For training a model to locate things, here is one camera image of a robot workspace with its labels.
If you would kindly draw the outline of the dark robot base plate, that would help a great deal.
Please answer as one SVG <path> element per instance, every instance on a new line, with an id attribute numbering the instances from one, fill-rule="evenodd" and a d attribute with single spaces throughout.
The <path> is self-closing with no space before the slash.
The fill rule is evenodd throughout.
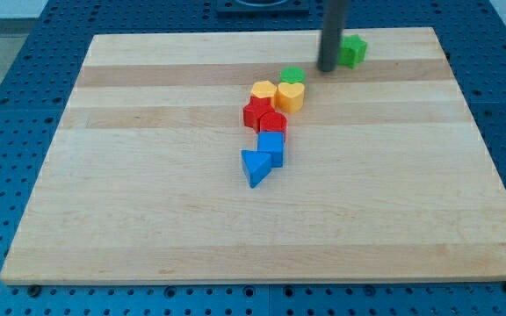
<path id="1" fill-rule="evenodd" d="M 308 0 L 214 0 L 215 10 L 219 14 L 243 13 L 306 13 L 309 12 Z"/>

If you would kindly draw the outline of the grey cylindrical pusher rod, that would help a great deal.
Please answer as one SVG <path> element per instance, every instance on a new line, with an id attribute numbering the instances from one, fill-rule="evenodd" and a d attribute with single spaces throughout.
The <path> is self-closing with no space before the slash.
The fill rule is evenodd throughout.
<path id="1" fill-rule="evenodd" d="M 328 0 L 324 4 L 322 31 L 316 66 L 328 73 L 336 69 L 350 0 Z"/>

